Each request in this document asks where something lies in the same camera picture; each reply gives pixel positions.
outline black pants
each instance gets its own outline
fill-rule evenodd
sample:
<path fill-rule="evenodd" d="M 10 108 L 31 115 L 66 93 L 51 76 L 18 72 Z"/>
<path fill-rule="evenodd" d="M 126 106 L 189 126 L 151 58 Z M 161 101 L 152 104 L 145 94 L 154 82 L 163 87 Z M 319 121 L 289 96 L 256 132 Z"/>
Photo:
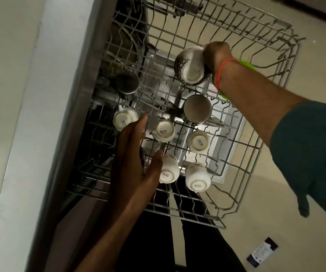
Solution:
<path fill-rule="evenodd" d="M 172 184 L 173 192 L 181 195 L 189 192 L 185 180 L 180 177 Z M 177 206 L 182 210 L 192 211 L 193 201 L 190 198 L 174 196 Z M 168 193 L 157 192 L 155 203 L 167 205 Z M 166 208 L 155 207 L 164 213 Z M 200 201 L 194 201 L 194 212 L 203 215 L 206 206 Z M 196 220 L 196 217 L 184 214 L 186 218 Z M 201 222 L 210 223 L 208 219 L 198 217 Z M 185 242 L 185 256 L 188 271 L 246 271 L 235 252 L 224 240 L 217 228 L 182 220 Z M 175 271 L 172 227 L 170 217 L 144 211 L 128 238 L 126 239 L 119 258 L 115 264 L 115 271 Z"/>

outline red bracelet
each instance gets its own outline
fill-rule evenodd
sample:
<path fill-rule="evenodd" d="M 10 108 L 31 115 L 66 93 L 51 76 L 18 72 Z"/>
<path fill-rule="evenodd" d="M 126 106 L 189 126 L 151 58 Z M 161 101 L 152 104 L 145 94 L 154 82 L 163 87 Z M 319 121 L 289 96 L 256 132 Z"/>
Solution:
<path fill-rule="evenodd" d="M 223 61 L 221 63 L 221 65 L 219 66 L 218 68 L 218 72 L 217 72 L 217 76 L 216 76 L 216 82 L 214 83 L 214 86 L 217 88 L 217 91 L 222 94 L 222 92 L 220 91 L 220 88 L 218 87 L 220 85 L 220 78 L 221 78 L 221 70 L 222 70 L 222 67 L 229 61 L 234 61 L 234 62 L 237 62 L 237 63 L 240 63 L 238 62 L 238 60 L 236 60 L 235 58 L 231 58 L 231 59 L 227 59 L 225 61 Z"/>

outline teal shirt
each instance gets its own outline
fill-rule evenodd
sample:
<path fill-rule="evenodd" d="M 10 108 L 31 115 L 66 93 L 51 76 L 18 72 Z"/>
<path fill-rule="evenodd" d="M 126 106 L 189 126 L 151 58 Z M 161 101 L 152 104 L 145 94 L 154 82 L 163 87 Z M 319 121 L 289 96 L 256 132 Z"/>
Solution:
<path fill-rule="evenodd" d="M 274 163 L 307 217 L 310 195 L 326 211 L 326 104 L 298 104 L 275 128 L 270 141 Z"/>

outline person's left hand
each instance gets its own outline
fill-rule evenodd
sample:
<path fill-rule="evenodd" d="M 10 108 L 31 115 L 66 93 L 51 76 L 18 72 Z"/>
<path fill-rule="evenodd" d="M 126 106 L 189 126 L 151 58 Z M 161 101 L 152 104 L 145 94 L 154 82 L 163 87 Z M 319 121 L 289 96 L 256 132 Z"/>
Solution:
<path fill-rule="evenodd" d="M 158 150 L 144 172 L 140 162 L 141 140 L 145 137 L 147 115 L 127 125 L 116 144 L 114 164 L 111 170 L 109 204 L 113 219 L 127 211 L 138 217 L 147 207 L 159 184 L 164 152 Z"/>

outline dishwasher rack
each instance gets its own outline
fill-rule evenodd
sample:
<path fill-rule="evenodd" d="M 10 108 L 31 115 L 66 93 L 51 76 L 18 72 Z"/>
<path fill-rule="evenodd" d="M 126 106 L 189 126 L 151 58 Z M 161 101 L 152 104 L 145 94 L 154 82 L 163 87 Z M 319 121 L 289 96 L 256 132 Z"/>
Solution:
<path fill-rule="evenodd" d="M 164 204 L 156 202 L 156 192 L 147 211 L 225 229 L 223 219 L 237 212 L 263 141 L 238 109 L 218 94 L 211 78 L 196 87 L 180 84 L 174 76 L 174 59 L 184 48 L 226 41 L 235 58 L 250 62 L 257 71 L 284 87 L 303 38 L 294 33 L 287 21 L 238 0 L 123 0 L 123 3 L 126 9 L 117 7 L 105 44 L 65 201 L 69 201 L 70 195 L 107 200 L 118 135 L 112 117 L 117 105 L 128 105 L 140 116 L 149 115 L 142 141 L 146 165 L 157 149 L 164 148 L 178 158 L 181 175 L 190 162 L 202 162 L 213 181 L 198 196 L 187 188 L 179 190 L 177 183 L 160 184 L 157 192 L 166 193 L 168 199 Z M 108 80 L 122 71 L 135 72 L 142 82 L 137 99 L 130 102 L 109 87 Z M 211 119 L 200 126 L 187 125 L 171 113 L 194 94 L 207 97 L 213 107 Z M 161 118 L 170 119 L 177 132 L 166 145 L 149 135 Z M 185 143 L 187 135 L 198 129 L 212 137 L 210 149 L 201 155 L 191 153 Z M 181 207 L 182 199 L 192 202 L 191 210 Z M 194 206 L 201 203 L 205 210 L 198 213 Z"/>

